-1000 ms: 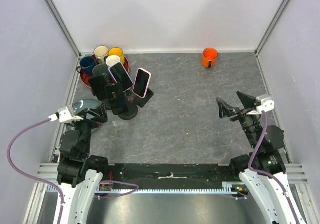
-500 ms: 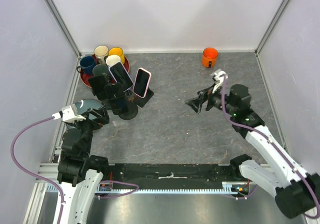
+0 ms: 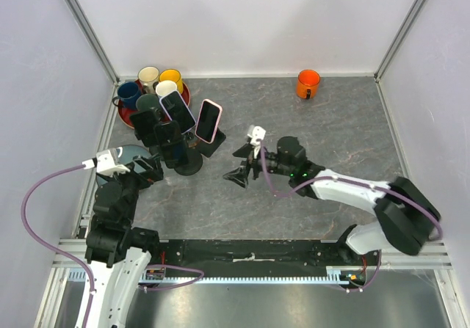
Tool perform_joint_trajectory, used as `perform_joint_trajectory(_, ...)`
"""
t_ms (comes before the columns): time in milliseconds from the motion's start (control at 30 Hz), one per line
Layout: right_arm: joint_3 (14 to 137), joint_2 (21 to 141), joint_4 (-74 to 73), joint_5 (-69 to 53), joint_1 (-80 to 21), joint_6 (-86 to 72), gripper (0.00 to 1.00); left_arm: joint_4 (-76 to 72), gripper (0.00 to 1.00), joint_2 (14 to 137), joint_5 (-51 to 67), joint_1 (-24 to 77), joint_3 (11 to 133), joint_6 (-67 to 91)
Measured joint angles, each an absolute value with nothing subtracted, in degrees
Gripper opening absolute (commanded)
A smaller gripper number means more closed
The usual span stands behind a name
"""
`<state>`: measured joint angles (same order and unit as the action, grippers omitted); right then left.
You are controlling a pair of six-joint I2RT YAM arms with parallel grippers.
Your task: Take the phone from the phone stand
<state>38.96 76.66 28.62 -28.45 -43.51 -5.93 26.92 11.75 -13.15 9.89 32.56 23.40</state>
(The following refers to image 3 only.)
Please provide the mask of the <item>black round-base phone stand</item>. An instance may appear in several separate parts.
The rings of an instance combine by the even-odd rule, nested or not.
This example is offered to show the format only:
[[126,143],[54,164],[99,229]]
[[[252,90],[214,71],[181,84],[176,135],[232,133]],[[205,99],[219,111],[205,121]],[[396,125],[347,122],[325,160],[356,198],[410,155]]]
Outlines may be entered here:
[[185,139],[165,142],[160,150],[166,167],[175,170],[179,175],[194,175],[203,166],[202,155],[197,150],[189,148]]

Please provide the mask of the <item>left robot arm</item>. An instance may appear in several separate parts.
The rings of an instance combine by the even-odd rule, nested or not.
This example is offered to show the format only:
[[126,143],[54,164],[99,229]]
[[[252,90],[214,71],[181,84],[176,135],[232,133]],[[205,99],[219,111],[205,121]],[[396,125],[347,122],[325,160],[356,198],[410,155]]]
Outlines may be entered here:
[[85,259],[94,278],[86,291],[78,323],[86,327],[124,327],[144,268],[160,259],[159,234],[134,227],[139,193],[163,178],[161,164],[143,147],[127,145],[97,153],[93,216]]

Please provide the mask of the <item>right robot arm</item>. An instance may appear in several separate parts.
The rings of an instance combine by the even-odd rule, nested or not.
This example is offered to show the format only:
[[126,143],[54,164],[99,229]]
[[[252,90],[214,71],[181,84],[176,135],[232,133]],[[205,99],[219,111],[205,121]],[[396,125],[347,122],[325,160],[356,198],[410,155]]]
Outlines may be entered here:
[[416,256],[428,241],[443,237],[440,213],[407,178],[367,181],[338,174],[308,160],[305,148],[293,136],[280,138],[274,152],[258,139],[233,155],[243,161],[223,177],[243,188],[250,176],[263,175],[269,183],[271,175],[282,175],[289,179],[292,194],[342,203],[373,215],[374,222],[351,225],[338,240],[336,255],[344,264],[354,264],[373,250],[395,249]]

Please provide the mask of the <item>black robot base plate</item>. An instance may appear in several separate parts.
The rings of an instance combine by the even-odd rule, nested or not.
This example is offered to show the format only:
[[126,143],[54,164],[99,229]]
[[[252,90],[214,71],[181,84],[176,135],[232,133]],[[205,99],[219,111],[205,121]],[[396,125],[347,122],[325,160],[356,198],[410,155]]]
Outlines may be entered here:
[[357,255],[345,244],[319,240],[133,240],[132,246],[151,254],[151,265],[171,265],[152,278],[261,279],[324,277],[328,267],[372,268],[378,251]]

